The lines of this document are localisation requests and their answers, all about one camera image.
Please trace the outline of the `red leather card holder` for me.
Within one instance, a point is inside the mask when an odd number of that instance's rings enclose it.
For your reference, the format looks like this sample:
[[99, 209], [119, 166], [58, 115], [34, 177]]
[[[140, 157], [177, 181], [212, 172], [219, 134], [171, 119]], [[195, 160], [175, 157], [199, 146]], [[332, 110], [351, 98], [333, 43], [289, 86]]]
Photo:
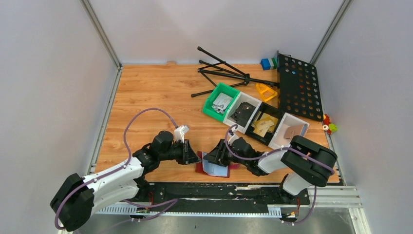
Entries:
[[230, 172], [232, 170], [237, 170], [240, 166], [239, 164], [230, 164], [229, 166], [220, 166], [213, 164], [203, 159], [203, 156], [205, 156], [206, 153], [202, 151], [198, 151], [197, 155], [201, 159], [201, 162], [195, 164], [195, 172], [198, 174], [229, 178]]

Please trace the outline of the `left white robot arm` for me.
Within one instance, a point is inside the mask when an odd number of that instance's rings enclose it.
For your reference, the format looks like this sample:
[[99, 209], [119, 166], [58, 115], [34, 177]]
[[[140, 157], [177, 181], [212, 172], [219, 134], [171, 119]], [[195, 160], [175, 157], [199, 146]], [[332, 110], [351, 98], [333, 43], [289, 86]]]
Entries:
[[83, 177], [77, 173], [69, 175], [50, 202], [56, 215], [55, 227], [72, 232], [109, 205], [131, 198], [146, 200], [149, 184], [145, 175], [166, 160], [174, 160], [181, 165], [201, 161], [189, 140], [174, 140], [171, 132], [160, 131], [151, 143], [134, 152], [124, 162], [96, 174]]

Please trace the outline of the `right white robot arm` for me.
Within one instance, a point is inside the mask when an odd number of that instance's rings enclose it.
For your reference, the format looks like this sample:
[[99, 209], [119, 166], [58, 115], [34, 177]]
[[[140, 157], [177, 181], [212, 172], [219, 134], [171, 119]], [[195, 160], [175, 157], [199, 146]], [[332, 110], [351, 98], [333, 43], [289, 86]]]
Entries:
[[202, 159], [223, 167], [232, 162], [244, 165], [256, 176], [266, 176], [274, 171], [289, 168], [281, 182], [278, 197], [283, 203], [291, 203], [309, 186], [325, 187], [335, 173], [337, 154], [302, 136], [294, 136], [288, 146], [269, 152], [259, 152], [247, 141], [234, 135], [230, 140], [221, 139], [217, 146]]

